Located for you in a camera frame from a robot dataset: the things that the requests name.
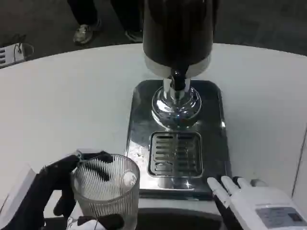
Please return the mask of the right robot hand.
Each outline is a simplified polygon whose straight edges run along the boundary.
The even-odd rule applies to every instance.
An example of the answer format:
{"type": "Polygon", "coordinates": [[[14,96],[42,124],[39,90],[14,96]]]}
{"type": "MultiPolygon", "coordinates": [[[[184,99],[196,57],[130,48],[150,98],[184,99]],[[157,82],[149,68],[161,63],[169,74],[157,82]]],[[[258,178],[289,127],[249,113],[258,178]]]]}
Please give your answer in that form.
{"type": "Polygon", "coordinates": [[[243,177],[207,179],[227,230],[305,230],[307,217],[282,190],[243,177]]]}

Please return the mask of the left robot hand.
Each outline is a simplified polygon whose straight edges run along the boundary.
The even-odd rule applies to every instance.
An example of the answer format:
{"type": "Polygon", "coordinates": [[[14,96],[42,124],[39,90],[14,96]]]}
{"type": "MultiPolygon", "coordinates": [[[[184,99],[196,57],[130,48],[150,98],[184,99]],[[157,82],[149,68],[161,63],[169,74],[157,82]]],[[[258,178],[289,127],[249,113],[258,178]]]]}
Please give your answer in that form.
{"type": "Polygon", "coordinates": [[[0,208],[0,228],[2,230],[44,230],[46,222],[44,210],[52,193],[61,191],[53,213],[66,219],[68,230],[120,230],[124,219],[120,214],[109,214],[93,217],[71,216],[76,200],[71,187],[71,173],[79,165],[89,160],[100,160],[103,163],[113,162],[111,154],[100,152],[83,153],[76,151],[48,166],[39,173],[27,169],[24,178],[5,198],[0,208]]]}

